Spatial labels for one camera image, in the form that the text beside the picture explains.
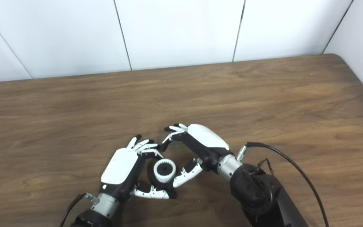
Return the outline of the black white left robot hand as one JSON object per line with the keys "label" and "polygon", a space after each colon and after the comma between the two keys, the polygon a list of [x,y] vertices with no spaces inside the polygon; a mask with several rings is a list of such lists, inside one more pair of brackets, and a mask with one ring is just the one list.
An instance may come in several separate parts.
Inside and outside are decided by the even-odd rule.
{"label": "black white left robot hand", "polygon": [[135,135],[125,148],[115,151],[101,176],[99,193],[109,195],[119,203],[129,200],[135,193],[138,197],[176,199],[175,192],[160,189],[158,186],[151,186],[146,191],[137,188],[138,177],[147,160],[164,159],[154,140],[139,141],[141,138],[141,135]]}

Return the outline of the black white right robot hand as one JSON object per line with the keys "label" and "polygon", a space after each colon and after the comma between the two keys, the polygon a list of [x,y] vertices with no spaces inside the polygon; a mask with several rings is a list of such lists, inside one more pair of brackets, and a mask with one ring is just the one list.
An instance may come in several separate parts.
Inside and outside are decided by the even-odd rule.
{"label": "black white right robot hand", "polygon": [[177,188],[190,179],[196,177],[201,171],[213,171],[220,174],[221,163],[226,156],[231,156],[229,145],[215,132],[204,125],[184,125],[177,123],[164,128],[169,132],[162,144],[160,152],[167,149],[173,141],[180,141],[197,155],[196,159],[190,161],[180,174],[173,180],[173,188]]}

